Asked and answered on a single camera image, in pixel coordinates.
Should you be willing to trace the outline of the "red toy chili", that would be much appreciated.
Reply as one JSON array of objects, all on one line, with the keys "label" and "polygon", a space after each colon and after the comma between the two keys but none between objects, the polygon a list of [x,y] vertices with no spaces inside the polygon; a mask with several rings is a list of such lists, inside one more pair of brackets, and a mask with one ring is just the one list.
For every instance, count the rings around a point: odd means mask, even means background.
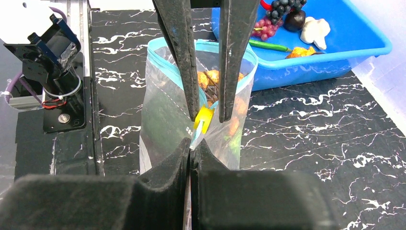
[{"label": "red toy chili", "polygon": [[265,0],[260,0],[260,5],[263,9],[265,9],[266,11],[271,11],[273,9],[271,4],[268,4],[265,2]]}]

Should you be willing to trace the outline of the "green toy bean pod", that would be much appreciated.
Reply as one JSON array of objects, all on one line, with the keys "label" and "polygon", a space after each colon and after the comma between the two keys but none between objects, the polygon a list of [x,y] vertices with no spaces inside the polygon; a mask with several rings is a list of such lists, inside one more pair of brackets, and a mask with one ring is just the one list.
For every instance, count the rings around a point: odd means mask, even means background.
[{"label": "green toy bean pod", "polygon": [[275,51],[280,51],[280,52],[291,52],[292,51],[290,48],[288,48],[286,46],[266,43],[266,42],[262,42],[262,41],[256,41],[256,40],[252,40],[252,39],[249,40],[249,44],[253,47],[268,49],[268,50],[275,50]]}]

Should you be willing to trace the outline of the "brown longan fruit bunch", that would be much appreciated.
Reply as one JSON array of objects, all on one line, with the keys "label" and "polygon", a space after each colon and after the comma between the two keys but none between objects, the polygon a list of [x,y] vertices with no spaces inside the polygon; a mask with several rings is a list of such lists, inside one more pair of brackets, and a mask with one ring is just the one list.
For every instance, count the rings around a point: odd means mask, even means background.
[{"label": "brown longan fruit bunch", "polygon": [[[198,71],[198,83],[199,87],[203,90],[206,99],[207,107],[211,107],[215,102],[218,101],[218,83],[219,83],[219,71],[218,70],[209,70],[209,71]],[[247,103],[241,97],[235,98],[234,109],[237,115],[243,115],[247,111]],[[233,136],[239,129],[239,118],[234,117],[231,119],[231,125],[229,128],[229,136]]]}]

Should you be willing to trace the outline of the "orange toy fruit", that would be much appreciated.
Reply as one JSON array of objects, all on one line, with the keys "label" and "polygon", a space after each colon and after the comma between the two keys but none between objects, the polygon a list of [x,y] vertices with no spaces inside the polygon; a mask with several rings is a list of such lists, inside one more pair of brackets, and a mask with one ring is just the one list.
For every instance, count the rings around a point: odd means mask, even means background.
[{"label": "orange toy fruit", "polygon": [[285,59],[290,58],[299,58],[299,57],[307,57],[311,56],[316,53],[316,50],[310,46],[308,49],[303,47],[295,47],[286,57]]}]

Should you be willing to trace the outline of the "clear zip top bag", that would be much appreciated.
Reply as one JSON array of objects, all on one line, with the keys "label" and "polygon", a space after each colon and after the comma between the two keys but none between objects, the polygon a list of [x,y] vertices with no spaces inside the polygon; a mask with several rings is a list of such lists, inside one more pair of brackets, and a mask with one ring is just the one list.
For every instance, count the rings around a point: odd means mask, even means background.
[{"label": "clear zip top bag", "polygon": [[[258,58],[248,46],[241,62],[235,95],[235,98],[243,98],[247,106],[257,67]],[[247,111],[237,115],[233,108],[231,119],[234,117],[240,121],[236,133],[242,136]],[[227,152],[224,141],[224,137],[229,136],[231,119],[220,123],[218,114],[215,114],[204,139],[220,162],[231,170],[237,170],[240,167],[240,156],[235,157]],[[140,173],[156,167],[176,149],[183,138],[193,138],[193,133],[193,122],[189,117],[179,70],[165,39],[153,39],[147,45],[146,94],[139,139]]]}]

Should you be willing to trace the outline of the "green toy lettuce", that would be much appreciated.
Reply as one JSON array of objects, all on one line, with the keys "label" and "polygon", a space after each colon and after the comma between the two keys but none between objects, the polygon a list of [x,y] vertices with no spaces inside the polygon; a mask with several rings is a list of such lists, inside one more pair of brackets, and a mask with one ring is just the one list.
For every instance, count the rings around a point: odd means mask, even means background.
[{"label": "green toy lettuce", "polygon": [[241,133],[236,133],[233,136],[226,136],[224,137],[224,141],[226,151],[235,157],[239,157],[241,150]]}]

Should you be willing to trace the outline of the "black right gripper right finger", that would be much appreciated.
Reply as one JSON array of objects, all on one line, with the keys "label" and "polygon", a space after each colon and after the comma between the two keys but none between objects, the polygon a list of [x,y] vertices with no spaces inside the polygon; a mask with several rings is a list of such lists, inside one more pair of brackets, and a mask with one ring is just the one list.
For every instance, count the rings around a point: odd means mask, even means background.
[{"label": "black right gripper right finger", "polygon": [[323,183],[290,171],[228,169],[202,140],[191,148],[194,230],[337,230]]}]

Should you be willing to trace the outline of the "white toy garlic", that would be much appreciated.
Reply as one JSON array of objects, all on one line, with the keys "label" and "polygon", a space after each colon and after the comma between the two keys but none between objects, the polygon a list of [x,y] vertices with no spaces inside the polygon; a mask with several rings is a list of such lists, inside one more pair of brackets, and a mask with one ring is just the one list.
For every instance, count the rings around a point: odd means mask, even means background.
[{"label": "white toy garlic", "polygon": [[326,36],[330,31],[330,25],[325,19],[306,17],[300,39],[306,44],[314,44],[317,48],[326,50]]}]

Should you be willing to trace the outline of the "black toy grape bunch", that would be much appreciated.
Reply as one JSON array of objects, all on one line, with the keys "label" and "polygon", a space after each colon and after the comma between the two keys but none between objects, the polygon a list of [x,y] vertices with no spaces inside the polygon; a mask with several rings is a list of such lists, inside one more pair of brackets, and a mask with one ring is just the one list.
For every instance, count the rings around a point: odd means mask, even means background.
[{"label": "black toy grape bunch", "polygon": [[270,3],[273,7],[271,11],[266,11],[266,17],[275,25],[283,16],[293,11],[300,11],[307,0],[273,0]]}]

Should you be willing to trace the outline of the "red pink grape bunch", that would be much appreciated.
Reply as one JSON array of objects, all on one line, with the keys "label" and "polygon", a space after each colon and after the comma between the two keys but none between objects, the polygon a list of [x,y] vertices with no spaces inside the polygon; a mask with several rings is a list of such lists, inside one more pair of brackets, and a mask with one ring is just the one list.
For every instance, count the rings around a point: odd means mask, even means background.
[{"label": "red pink grape bunch", "polygon": [[283,25],[283,20],[280,19],[275,25],[269,19],[261,19],[255,23],[251,33],[251,37],[258,38],[261,41],[267,41],[274,37],[277,30]]}]

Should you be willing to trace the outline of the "dark red toy plum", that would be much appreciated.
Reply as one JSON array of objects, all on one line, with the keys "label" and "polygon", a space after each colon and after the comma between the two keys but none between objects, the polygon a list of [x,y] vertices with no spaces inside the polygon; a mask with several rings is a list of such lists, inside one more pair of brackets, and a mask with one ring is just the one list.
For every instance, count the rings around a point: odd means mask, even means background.
[{"label": "dark red toy plum", "polygon": [[305,20],[305,11],[292,11],[285,17],[283,27],[289,32],[298,32],[303,28]]}]

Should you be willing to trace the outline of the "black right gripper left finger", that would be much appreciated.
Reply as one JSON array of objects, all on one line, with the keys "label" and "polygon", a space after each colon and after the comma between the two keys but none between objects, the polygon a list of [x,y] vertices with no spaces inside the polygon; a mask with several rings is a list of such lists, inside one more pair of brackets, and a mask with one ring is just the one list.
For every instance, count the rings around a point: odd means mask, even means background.
[{"label": "black right gripper left finger", "polygon": [[140,176],[28,175],[0,205],[3,230],[181,230],[190,140]]}]

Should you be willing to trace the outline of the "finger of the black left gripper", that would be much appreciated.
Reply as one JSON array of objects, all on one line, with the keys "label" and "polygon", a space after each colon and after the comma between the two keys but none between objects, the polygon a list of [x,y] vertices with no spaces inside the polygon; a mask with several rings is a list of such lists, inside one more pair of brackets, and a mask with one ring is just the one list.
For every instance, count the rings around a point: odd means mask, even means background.
[{"label": "finger of the black left gripper", "polygon": [[189,117],[194,121],[200,104],[190,1],[152,2],[158,24],[180,72]]},{"label": "finger of the black left gripper", "polygon": [[231,119],[243,55],[257,19],[259,0],[223,0],[219,17],[219,122]]}]

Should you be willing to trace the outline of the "blue plastic bin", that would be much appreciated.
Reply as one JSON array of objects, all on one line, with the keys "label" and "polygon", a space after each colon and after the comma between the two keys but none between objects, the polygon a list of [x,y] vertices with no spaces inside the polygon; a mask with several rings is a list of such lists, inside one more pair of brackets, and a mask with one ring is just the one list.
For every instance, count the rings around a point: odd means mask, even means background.
[{"label": "blue plastic bin", "polygon": [[389,39],[349,0],[309,0],[304,11],[329,23],[327,49],[287,59],[286,52],[253,47],[259,61],[253,91],[340,77],[369,57],[392,51]]}]

